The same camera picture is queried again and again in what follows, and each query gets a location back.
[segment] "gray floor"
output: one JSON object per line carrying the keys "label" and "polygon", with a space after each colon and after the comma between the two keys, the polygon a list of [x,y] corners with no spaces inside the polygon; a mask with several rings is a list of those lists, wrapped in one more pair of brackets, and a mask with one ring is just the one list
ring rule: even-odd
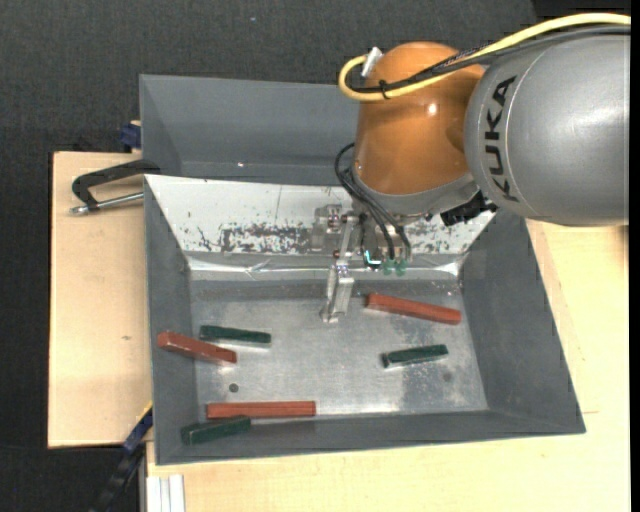
{"label": "gray floor", "polygon": [[[565,4],[583,9],[538,14]],[[529,0],[0,2],[0,509],[86,510],[118,458],[45,449],[52,151],[122,151],[141,72],[333,83],[373,45],[464,48],[534,20]],[[118,510],[135,509],[132,489]]]}

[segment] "dark green bar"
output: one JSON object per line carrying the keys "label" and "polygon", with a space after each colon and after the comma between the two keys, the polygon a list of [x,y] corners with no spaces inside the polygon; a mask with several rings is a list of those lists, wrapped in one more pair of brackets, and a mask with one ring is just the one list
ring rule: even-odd
{"label": "dark green bar", "polygon": [[182,427],[180,435],[184,444],[200,444],[246,432],[250,427],[251,419],[248,416],[234,416]]}
{"label": "dark green bar", "polygon": [[243,343],[271,344],[271,334],[268,332],[245,331],[232,327],[220,327],[218,325],[203,325],[200,327],[200,339],[206,341],[232,340]]}
{"label": "dark green bar", "polygon": [[427,363],[445,357],[449,351],[446,345],[431,345],[429,347],[408,348],[382,354],[382,363],[389,366],[404,366],[407,364]]}

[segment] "wooden board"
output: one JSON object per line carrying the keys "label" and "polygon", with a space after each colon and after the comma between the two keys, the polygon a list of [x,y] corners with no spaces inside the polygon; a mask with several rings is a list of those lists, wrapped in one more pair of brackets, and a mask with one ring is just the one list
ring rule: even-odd
{"label": "wooden board", "polygon": [[[66,213],[75,176],[136,157],[54,158],[52,447],[122,442],[151,395],[141,207]],[[629,510],[626,231],[529,230],[586,434],[162,467],[149,443],[148,473],[182,473],[189,512]]]}
{"label": "wooden board", "polygon": [[[74,217],[75,177],[140,158],[54,155],[49,447],[122,443],[151,399],[142,202]],[[98,199],[141,190],[131,178]]]}

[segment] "red bar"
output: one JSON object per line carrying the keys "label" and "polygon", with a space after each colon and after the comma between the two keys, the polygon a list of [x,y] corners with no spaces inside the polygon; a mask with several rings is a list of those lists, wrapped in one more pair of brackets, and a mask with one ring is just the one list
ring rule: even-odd
{"label": "red bar", "polygon": [[158,347],[163,350],[210,363],[235,364],[238,361],[238,357],[233,350],[218,347],[211,343],[205,343],[204,341],[194,340],[193,338],[175,332],[161,332],[158,334],[157,342]]}
{"label": "red bar", "polygon": [[207,404],[207,418],[210,420],[231,416],[250,418],[292,418],[315,416],[316,403],[310,400],[293,402],[224,402]]}
{"label": "red bar", "polygon": [[379,293],[370,293],[367,296],[367,307],[387,313],[413,316],[415,318],[444,324],[456,325],[462,321],[462,315],[457,309],[427,304],[426,302],[399,299],[397,297],[390,297],[389,295],[380,295]]}

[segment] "black clamp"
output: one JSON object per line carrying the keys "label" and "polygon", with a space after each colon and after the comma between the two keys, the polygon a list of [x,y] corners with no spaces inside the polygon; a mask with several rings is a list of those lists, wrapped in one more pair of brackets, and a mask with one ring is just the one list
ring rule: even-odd
{"label": "black clamp", "polygon": [[129,194],[127,196],[116,197],[108,199],[106,201],[97,201],[91,194],[89,189],[112,181],[121,180],[137,174],[161,174],[160,168],[150,162],[149,160],[136,160],[122,165],[116,165],[107,169],[101,169],[99,171],[90,172],[78,176],[73,184],[71,190],[80,199],[84,205],[71,209],[71,213],[76,215],[82,215],[89,212],[95,212],[102,208],[109,206],[116,206],[118,204],[133,201],[136,199],[142,199],[142,192],[136,194]]}

